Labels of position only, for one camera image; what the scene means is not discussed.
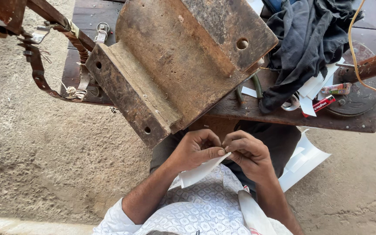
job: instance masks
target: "white cloth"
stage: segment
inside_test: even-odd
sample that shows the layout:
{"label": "white cloth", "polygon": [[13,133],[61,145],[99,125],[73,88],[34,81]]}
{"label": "white cloth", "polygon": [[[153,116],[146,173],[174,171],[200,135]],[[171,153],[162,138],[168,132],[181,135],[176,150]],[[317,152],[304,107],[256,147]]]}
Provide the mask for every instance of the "white cloth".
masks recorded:
{"label": "white cloth", "polygon": [[[225,165],[218,165],[204,179],[181,189],[176,177],[158,210],[143,224],[135,225],[123,212],[120,199],[94,228],[94,235],[249,235],[240,210],[237,192],[243,186]],[[270,219],[277,235],[292,233]]]}

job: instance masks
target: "white paper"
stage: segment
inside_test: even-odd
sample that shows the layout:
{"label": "white paper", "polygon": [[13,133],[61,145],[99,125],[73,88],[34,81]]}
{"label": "white paper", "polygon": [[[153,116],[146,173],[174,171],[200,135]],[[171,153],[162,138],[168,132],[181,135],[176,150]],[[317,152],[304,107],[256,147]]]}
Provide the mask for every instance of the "white paper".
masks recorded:
{"label": "white paper", "polygon": [[[345,62],[345,59],[342,57],[338,63],[343,63],[343,62]],[[336,63],[327,64],[326,67],[327,67],[326,79],[323,79],[323,76],[321,73],[319,73],[317,77],[310,78],[298,90],[298,92],[302,96],[308,96],[310,99],[314,99],[317,93],[321,90],[321,88],[325,86],[328,78],[330,78],[339,68],[338,66],[336,66]]]}
{"label": "white paper", "polygon": [[253,90],[247,87],[242,87],[242,93],[258,98],[258,95],[256,94],[256,90]]}
{"label": "white paper", "polygon": [[279,184],[284,192],[331,155],[316,148],[306,137],[305,131],[301,133],[301,139],[296,147],[296,150],[298,148],[304,150],[290,159],[291,163],[290,161],[287,163],[284,174],[279,178]]}
{"label": "white paper", "polygon": [[179,173],[179,181],[181,182],[181,187],[189,187],[195,184],[196,182],[200,181],[204,177],[206,177],[206,175],[208,175],[226,157],[230,156],[230,154],[231,152],[226,153],[224,156],[219,158],[213,158],[208,162],[201,164],[197,168]]}
{"label": "white paper", "polygon": [[[345,62],[345,59],[342,57],[341,60],[338,62],[338,63],[343,63]],[[317,93],[320,92],[321,88],[326,86],[326,83],[327,81],[331,78],[331,77],[334,77],[335,75],[335,72],[339,69],[339,66],[336,66],[336,63],[334,64],[328,64],[326,65],[327,67],[327,75],[326,75],[326,79],[322,79],[321,82],[319,84],[317,84],[308,94],[307,96],[310,98],[310,99],[314,99],[317,95]]]}
{"label": "white paper", "polygon": [[264,3],[262,0],[246,0],[252,9],[260,16],[262,8],[264,8]]}
{"label": "white paper", "polygon": [[298,89],[298,92],[302,96],[307,96],[313,90],[313,88],[322,80],[323,75],[319,73],[317,77],[311,77],[308,81],[306,81],[306,83],[304,83],[304,85]]}
{"label": "white paper", "polygon": [[313,100],[308,96],[303,97],[300,94],[300,106],[303,113],[316,117],[316,112],[313,109]]}

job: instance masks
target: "metal disc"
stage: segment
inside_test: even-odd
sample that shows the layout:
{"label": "metal disc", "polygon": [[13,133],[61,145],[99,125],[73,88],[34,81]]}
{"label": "metal disc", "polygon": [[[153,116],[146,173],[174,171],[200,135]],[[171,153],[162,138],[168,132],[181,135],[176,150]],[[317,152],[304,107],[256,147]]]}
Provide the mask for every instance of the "metal disc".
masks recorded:
{"label": "metal disc", "polygon": [[[353,47],[355,50],[356,60],[363,61],[368,59],[375,54],[368,49],[365,45],[354,41]],[[348,50],[343,54],[346,64],[353,64],[351,51]],[[335,72],[333,79],[333,84],[340,84],[346,81],[342,80],[339,74],[343,74],[342,70],[347,70],[349,68],[339,68]],[[364,80],[364,83],[368,86],[376,88],[376,77]],[[376,92],[372,89],[364,87],[360,82],[352,84],[351,93],[347,95],[334,95],[336,102],[327,106],[327,110],[340,116],[357,116],[363,114],[373,108],[376,105]]]}

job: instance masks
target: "wooden workbench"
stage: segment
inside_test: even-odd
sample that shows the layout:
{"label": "wooden workbench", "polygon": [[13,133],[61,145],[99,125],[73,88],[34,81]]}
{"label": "wooden workbench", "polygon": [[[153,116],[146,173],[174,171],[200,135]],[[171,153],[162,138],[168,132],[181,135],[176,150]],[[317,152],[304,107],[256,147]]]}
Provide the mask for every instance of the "wooden workbench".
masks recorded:
{"label": "wooden workbench", "polygon": [[[112,30],[112,34],[108,36],[105,42],[106,45],[110,46],[115,43],[115,25],[119,11],[123,5],[120,2],[116,0],[76,0],[72,21],[92,39],[97,35],[97,24],[106,22]],[[355,1],[354,6],[357,7],[360,2],[361,0]],[[363,43],[376,54],[376,0],[367,0],[362,10],[365,18],[355,24],[352,30],[352,39]],[[77,87],[78,85],[79,65],[76,63],[77,61],[79,61],[77,50],[70,44],[68,46],[68,55],[62,77],[66,86]],[[266,90],[274,85],[277,76],[276,72],[260,70],[258,77],[262,85],[262,90]],[[253,88],[253,83],[247,81],[243,86]],[[114,106],[108,99],[105,99],[105,96],[103,97],[98,98],[98,103]],[[368,112],[355,117],[339,117],[326,109],[319,111],[317,117],[304,117],[300,109],[288,112],[281,108],[268,115],[263,115],[259,111],[258,100],[256,98],[246,95],[243,97],[246,103],[240,105],[235,94],[231,93],[206,113],[206,115],[219,118],[256,120],[365,133],[374,133],[376,131],[376,105]]]}

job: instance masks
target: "black cloth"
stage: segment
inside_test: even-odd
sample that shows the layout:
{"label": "black cloth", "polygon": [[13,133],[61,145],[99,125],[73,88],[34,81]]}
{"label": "black cloth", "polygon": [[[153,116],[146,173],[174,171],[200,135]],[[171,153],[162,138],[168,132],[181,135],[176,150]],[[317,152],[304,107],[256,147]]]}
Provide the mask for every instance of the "black cloth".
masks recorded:
{"label": "black cloth", "polygon": [[347,31],[356,12],[351,0],[285,1],[282,9],[267,22],[279,40],[269,52],[269,67],[280,71],[259,103],[262,113],[281,107],[321,70],[326,76],[326,64],[339,61],[349,48]]}
{"label": "black cloth", "polygon": [[[272,165],[274,166],[275,174],[278,178],[284,173],[285,165],[290,160],[301,138],[301,132],[296,126],[283,124],[240,120],[234,131],[237,130],[250,133],[268,147]],[[166,161],[187,132],[188,128],[183,131],[178,131],[175,135],[171,134],[153,148],[153,156],[150,161],[150,173],[153,173]],[[253,198],[256,198],[255,183],[246,177],[240,166],[232,160],[225,160],[223,164],[236,175],[242,185],[249,187]]]}

